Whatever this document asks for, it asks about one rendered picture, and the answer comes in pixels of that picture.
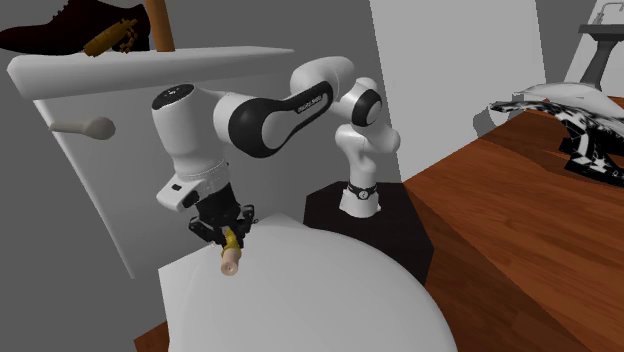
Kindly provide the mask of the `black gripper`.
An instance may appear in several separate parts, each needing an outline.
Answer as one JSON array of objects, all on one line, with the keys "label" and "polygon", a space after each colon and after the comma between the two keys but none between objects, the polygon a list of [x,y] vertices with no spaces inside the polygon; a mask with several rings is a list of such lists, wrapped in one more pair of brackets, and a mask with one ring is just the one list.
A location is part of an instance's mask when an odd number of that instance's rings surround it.
[{"label": "black gripper", "polygon": [[243,240],[257,222],[255,207],[240,206],[230,184],[197,202],[195,207],[199,217],[189,220],[188,229],[209,244],[226,244],[222,227],[235,226],[237,238]]}]

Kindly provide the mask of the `yellow tool with beige handle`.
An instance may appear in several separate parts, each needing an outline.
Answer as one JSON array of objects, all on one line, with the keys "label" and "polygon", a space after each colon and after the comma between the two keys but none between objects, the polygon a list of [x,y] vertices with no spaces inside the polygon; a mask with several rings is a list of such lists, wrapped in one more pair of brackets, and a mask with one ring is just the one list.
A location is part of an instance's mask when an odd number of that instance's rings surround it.
[{"label": "yellow tool with beige handle", "polygon": [[225,245],[221,254],[221,272],[233,276],[238,272],[242,249],[236,234],[227,228],[224,232]]}]

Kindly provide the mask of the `black robot stand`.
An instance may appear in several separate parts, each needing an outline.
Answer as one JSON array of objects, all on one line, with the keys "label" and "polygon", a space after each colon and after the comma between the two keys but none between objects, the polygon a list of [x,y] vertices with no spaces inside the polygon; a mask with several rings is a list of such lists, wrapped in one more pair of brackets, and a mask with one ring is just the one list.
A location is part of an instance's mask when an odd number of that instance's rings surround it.
[{"label": "black robot stand", "polygon": [[355,218],[339,209],[347,184],[338,181],[306,197],[303,223],[360,240],[390,256],[425,284],[434,246],[401,183],[380,183],[381,210]]}]

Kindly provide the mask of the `brown cylinder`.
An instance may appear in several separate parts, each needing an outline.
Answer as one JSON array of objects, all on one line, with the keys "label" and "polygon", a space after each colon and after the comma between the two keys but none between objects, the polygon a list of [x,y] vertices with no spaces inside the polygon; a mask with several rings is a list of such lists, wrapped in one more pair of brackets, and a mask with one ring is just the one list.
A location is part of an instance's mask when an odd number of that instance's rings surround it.
[{"label": "brown cylinder", "polygon": [[175,44],[166,0],[144,0],[144,2],[156,50],[158,52],[174,52]]}]

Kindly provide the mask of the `brown knobbly bar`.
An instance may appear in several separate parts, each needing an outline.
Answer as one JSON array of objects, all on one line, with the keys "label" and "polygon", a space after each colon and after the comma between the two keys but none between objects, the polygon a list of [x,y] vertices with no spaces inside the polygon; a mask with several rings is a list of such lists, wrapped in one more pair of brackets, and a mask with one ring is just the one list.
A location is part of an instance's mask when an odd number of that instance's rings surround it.
[{"label": "brown knobbly bar", "polygon": [[121,19],[86,43],[83,46],[84,53],[97,57],[115,45],[119,47],[119,52],[129,53],[138,37],[133,29],[136,23],[136,19]]}]

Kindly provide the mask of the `dark leather shoe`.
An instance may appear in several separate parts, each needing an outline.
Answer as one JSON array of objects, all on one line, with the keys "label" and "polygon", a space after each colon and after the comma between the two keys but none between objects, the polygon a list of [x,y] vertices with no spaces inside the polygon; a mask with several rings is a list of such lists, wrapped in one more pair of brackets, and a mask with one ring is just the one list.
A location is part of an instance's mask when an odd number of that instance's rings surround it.
[{"label": "dark leather shoe", "polygon": [[149,51],[151,26],[142,4],[130,8],[101,0],[67,0],[52,19],[40,25],[18,26],[0,31],[0,49],[21,54],[62,56],[84,50],[84,46],[121,20],[137,20],[137,38],[131,51]]}]

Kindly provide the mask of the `brown wooden cabinet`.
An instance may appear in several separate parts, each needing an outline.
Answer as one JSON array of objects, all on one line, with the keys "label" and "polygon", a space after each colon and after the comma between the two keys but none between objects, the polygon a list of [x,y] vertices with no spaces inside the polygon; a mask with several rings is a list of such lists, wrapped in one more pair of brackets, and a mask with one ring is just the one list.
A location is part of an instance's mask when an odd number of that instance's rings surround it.
[{"label": "brown wooden cabinet", "polygon": [[526,112],[406,181],[459,352],[624,352],[624,189],[569,172]]}]

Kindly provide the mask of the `grey dolphin figure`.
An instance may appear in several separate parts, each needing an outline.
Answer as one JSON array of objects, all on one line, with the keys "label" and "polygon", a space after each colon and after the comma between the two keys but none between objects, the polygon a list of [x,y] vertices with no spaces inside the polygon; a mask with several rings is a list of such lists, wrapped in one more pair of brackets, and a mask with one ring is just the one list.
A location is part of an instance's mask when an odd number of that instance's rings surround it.
[{"label": "grey dolphin figure", "polygon": [[624,119],[624,108],[595,86],[585,83],[544,83],[525,88],[518,94],[537,96],[550,102],[582,108],[591,113]]}]

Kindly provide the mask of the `black white patterned figure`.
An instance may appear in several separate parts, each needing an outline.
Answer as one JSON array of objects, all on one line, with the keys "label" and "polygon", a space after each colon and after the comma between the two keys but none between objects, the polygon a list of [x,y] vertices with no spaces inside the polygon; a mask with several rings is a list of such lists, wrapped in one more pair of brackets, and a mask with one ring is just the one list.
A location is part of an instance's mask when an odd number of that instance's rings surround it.
[{"label": "black white patterned figure", "polygon": [[501,113],[534,110],[554,116],[569,133],[559,147],[570,156],[565,169],[624,188],[624,166],[611,158],[624,157],[624,118],[545,101],[496,101],[489,109]]}]

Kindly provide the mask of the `grey pedestal sink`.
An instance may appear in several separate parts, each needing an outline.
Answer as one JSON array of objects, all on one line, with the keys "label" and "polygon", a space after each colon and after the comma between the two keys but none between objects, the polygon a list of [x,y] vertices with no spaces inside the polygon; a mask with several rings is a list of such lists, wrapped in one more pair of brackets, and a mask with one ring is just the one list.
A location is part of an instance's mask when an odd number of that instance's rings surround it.
[{"label": "grey pedestal sink", "polygon": [[624,42],[624,24],[605,24],[604,18],[608,6],[619,7],[624,12],[624,0],[608,1],[602,5],[589,24],[579,26],[579,34],[589,35],[596,43],[595,53],[588,64],[580,82],[602,91],[601,81],[611,52],[617,44]]}]

